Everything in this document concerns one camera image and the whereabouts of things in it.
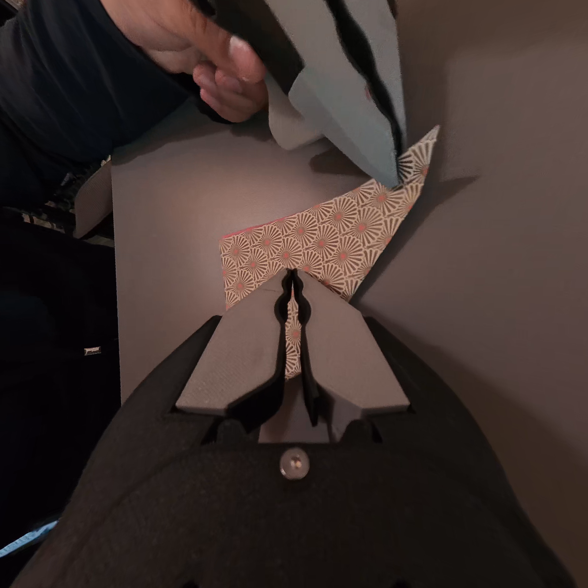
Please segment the patterned origami paper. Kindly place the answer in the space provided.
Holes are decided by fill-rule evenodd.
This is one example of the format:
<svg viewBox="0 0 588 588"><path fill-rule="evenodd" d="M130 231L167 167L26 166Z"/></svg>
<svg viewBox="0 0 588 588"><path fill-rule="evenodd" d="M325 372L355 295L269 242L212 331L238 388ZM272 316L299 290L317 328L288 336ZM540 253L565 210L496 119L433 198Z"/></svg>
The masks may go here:
<svg viewBox="0 0 588 588"><path fill-rule="evenodd" d="M422 193L440 126L399 160L401 183L370 179L344 195L223 237L226 309L280 270L300 269L349 302Z"/></svg>

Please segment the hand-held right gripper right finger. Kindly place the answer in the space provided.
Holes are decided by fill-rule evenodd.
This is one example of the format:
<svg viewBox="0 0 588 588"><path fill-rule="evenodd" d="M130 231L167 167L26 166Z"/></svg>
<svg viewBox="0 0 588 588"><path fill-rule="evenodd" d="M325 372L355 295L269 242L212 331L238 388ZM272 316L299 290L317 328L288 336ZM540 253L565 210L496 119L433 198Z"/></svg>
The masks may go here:
<svg viewBox="0 0 588 588"><path fill-rule="evenodd" d="M362 314L303 270L293 270L300 375L313 426L339 442L356 420L405 412L410 402Z"/></svg>

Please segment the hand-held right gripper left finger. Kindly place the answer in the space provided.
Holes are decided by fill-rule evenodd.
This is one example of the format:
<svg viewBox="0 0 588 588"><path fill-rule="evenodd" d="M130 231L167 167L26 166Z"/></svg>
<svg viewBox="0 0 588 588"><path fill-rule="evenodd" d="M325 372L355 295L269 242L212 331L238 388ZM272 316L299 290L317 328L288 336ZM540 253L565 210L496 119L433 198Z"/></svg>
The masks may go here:
<svg viewBox="0 0 588 588"><path fill-rule="evenodd" d="M226 311L176 408L257 429L283 402L292 270L280 270Z"/></svg>

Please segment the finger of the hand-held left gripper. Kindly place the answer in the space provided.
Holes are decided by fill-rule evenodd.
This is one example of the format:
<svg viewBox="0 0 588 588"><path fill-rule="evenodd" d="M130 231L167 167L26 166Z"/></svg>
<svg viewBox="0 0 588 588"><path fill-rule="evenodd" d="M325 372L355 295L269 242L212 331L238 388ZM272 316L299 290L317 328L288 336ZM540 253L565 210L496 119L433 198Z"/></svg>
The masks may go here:
<svg viewBox="0 0 588 588"><path fill-rule="evenodd" d="M368 94L386 118L394 148L406 146L406 112L398 41L397 1L343 1L359 36L353 54Z"/></svg>
<svg viewBox="0 0 588 588"><path fill-rule="evenodd" d="M292 106L365 174L397 186L399 151L353 57L359 36L343 1L267 3L303 60Z"/></svg>

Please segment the person's dark shirt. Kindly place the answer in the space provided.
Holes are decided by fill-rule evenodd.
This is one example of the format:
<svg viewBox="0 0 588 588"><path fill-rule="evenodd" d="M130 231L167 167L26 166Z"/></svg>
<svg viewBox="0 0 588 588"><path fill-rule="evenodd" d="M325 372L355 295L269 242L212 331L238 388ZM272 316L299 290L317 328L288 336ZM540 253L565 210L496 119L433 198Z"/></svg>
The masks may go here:
<svg viewBox="0 0 588 588"><path fill-rule="evenodd" d="M134 47L99 1L26 1L1 28L1 192L59 185L197 95L190 77Z"/></svg>

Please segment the person's dark trousers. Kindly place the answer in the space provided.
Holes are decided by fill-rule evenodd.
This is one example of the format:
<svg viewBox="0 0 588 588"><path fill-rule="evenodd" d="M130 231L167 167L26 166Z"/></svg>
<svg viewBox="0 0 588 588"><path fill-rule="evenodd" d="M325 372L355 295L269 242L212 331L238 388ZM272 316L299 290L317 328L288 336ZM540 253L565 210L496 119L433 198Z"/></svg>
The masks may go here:
<svg viewBox="0 0 588 588"><path fill-rule="evenodd" d="M1 547L63 511L120 394L114 250L2 211Z"/></svg>

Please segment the person's left hand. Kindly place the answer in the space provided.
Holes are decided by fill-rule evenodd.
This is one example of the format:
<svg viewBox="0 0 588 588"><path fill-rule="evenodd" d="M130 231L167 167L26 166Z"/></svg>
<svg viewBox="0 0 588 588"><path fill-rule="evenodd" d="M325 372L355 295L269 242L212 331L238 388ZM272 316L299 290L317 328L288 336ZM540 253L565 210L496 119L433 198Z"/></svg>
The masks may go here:
<svg viewBox="0 0 588 588"><path fill-rule="evenodd" d="M232 123L269 105L266 68L254 49L190 1L101 1L113 23L154 63L191 75L200 97Z"/></svg>

